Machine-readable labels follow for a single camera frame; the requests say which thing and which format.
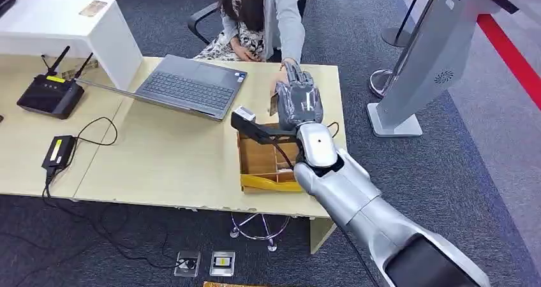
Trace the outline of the person's right hand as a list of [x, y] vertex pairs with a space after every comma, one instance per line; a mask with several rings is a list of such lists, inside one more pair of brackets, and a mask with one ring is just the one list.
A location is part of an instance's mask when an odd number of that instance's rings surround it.
[[258, 61], [257, 57], [255, 57], [246, 47], [243, 47], [240, 44], [238, 37], [235, 36], [230, 40], [230, 46], [240, 60], [247, 62]]

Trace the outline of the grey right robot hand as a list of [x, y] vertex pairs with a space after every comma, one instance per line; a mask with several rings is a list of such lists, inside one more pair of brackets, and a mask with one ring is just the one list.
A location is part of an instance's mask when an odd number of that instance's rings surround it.
[[279, 128], [293, 130], [304, 122], [323, 121], [320, 90], [312, 75], [299, 64], [287, 64], [288, 83], [278, 82], [271, 98], [271, 113], [278, 114]]

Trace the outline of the person's left hand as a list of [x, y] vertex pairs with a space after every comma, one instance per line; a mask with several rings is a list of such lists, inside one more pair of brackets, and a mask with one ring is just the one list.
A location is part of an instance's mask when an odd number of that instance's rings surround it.
[[271, 96], [274, 95], [276, 85], [277, 85], [278, 82], [288, 83], [288, 72], [287, 72], [286, 65], [287, 64], [296, 64], [296, 63], [297, 63], [297, 61], [295, 59], [292, 59], [292, 58], [289, 58], [289, 57], [283, 59], [283, 61], [281, 63], [281, 66], [279, 68], [279, 71], [276, 73], [275, 78], [273, 79], [273, 81], [270, 84], [270, 95]]

